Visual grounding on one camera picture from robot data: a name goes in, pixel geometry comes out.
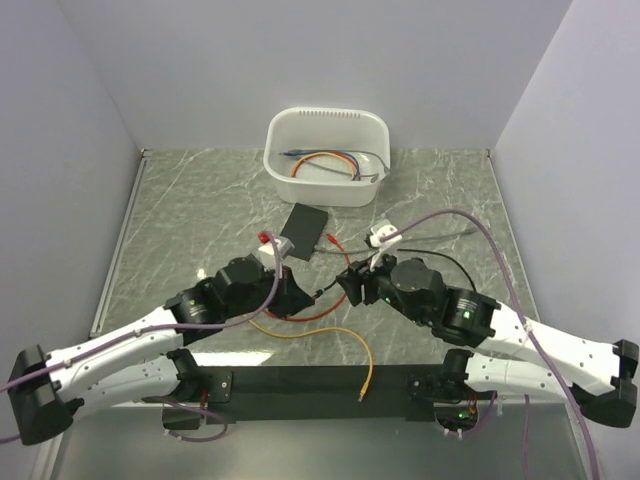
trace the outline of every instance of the white enclosure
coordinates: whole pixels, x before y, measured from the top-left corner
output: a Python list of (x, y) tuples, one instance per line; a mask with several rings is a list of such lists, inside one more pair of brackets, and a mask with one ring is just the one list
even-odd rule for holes
[[(493, 149), (545, 322), (637, 340), (639, 32), (633, 0), (3, 2), (2, 375), (89, 331), (141, 148), (262, 146), (296, 105)], [(592, 431), (607, 478), (640, 476), (637, 419)], [(0, 447), (2, 478), (36, 452)]]

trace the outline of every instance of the marble-patterned surface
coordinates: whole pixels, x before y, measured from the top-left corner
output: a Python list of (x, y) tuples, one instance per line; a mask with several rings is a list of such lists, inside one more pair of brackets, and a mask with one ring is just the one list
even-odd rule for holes
[[(535, 309), (517, 254), (504, 206), (485, 151), (395, 150), (392, 173), (376, 199), (362, 208), (328, 208), (331, 232), (347, 249), (364, 246), (369, 226), (387, 217), (403, 226), (419, 215), (448, 206), (464, 208), (490, 227), (515, 279), (525, 313)], [(258, 246), (261, 230), (280, 231), (292, 206), (276, 195), (263, 169), (258, 149), (154, 151), (140, 185), (112, 294), (103, 312), (101, 332), (140, 318), (191, 286), (198, 269), (212, 274), (234, 257)], [(466, 219), (442, 216), (408, 232), (406, 238), (437, 236), (469, 227)], [(319, 246), (332, 248), (325, 238)], [(481, 233), (446, 241), (412, 243), (455, 256), (470, 272), (478, 290), (508, 301), (507, 289)], [(467, 286), (454, 265), (426, 258), (445, 281)], [(325, 285), (345, 267), (337, 255), (314, 254), (309, 263), (288, 259), (298, 284), (308, 292)], [(308, 313), (324, 310), (341, 295), (334, 288)], [(258, 320), (282, 333), (324, 326), (344, 326), (369, 342), (378, 364), (440, 362), (447, 346), (426, 328), (419, 328), (382, 302), (369, 307), (339, 309), (315, 322), (291, 324)], [(367, 357), (349, 335), (325, 333), (297, 340), (267, 337), (250, 325), (230, 328), (190, 346), (208, 353), (206, 363), (234, 365), (361, 364)]]

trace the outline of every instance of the orange wire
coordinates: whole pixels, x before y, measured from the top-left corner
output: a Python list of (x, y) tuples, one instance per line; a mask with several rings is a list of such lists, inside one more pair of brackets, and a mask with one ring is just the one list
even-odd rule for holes
[[(345, 155), (344, 153), (340, 153), (340, 152), (331, 152), (332, 155), (336, 155), (338, 157), (341, 157), (343, 159), (345, 159), (347, 162), (349, 162), (351, 165), (353, 165), (354, 168), (358, 168), (358, 165), (356, 165), (356, 163), (353, 161), (352, 158), (348, 157), (347, 155)], [(324, 152), (318, 152), (318, 153), (312, 153), (307, 155), (307, 157), (310, 159), (312, 157), (317, 157), (317, 156), (321, 156), (324, 155)], [(297, 164), (294, 168), (293, 171), (291, 172), (291, 176), (293, 178), (295, 178), (296, 174), (298, 173), (298, 169), (304, 164), (304, 162)]]
[[(330, 233), (327, 233), (327, 238), (331, 243), (333, 243), (336, 247), (338, 247), (342, 253), (344, 253), (344, 258), (347, 261), (347, 264), (350, 264), (351, 259), (349, 258), (349, 255), (347, 255), (347, 251), (344, 249), (344, 247), (340, 245), (340, 242), (338, 242), (338, 239), (333, 235), (331, 235)], [(266, 313), (271, 318), (279, 318), (280, 320), (284, 320), (285, 322), (310, 322), (311, 320), (317, 320), (333, 312), (336, 308), (338, 308), (342, 304), (342, 302), (344, 302), (345, 298), (347, 298), (346, 294), (342, 295), (342, 297), (340, 297), (336, 303), (334, 303), (331, 307), (327, 308), (324, 312), (320, 312), (310, 317), (287, 317), (287, 318), (278, 317), (277, 315), (274, 315), (273, 313), (271, 313), (269, 310), (265, 310), (264, 313)]]

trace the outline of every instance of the white plastic basket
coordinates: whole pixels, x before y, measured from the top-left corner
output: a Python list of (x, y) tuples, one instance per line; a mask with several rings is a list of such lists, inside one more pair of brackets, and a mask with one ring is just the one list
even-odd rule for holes
[[(360, 164), (360, 173), (365, 176), (360, 181), (304, 164), (296, 178), (291, 178), (295, 159), (282, 152), (295, 149), (359, 150), (377, 156), (352, 153)], [(346, 164), (333, 157), (317, 157), (310, 162), (349, 172)], [(391, 167), (389, 129), (380, 117), (361, 110), (290, 108), (276, 115), (269, 124), (264, 167), (285, 202), (361, 207), (374, 199)]]

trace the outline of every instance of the white connector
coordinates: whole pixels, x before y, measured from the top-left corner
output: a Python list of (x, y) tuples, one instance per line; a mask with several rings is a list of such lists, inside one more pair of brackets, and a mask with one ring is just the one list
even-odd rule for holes
[[(276, 241), (276, 245), (278, 246), (280, 258), (284, 259), (287, 254), (293, 249), (293, 243), (291, 243), (291, 240), (285, 237), (274, 236), (274, 240)], [(260, 263), (262, 263), (262, 265), (264, 265), (267, 270), (276, 269), (276, 256), (273, 251), (271, 242), (264, 243), (260, 248), (258, 248), (258, 260), (260, 260)], [(280, 271), (278, 272), (278, 276), (282, 277), (282, 269), (280, 269)]]
[(402, 241), (402, 235), (397, 235), (384, 242), (381, 239), (389, 235), (393, 235), (397, 230), (398, 229), (396, 227), (391, 225), (389, 220), (383, 220), (371, 227), (369, 245), (378, 249), (378, 252), (371, 258), (369, 270), (373, 271), (378, 266), (382, 259), (382, 255), (391, 255), (396, 251), (398, 244)]

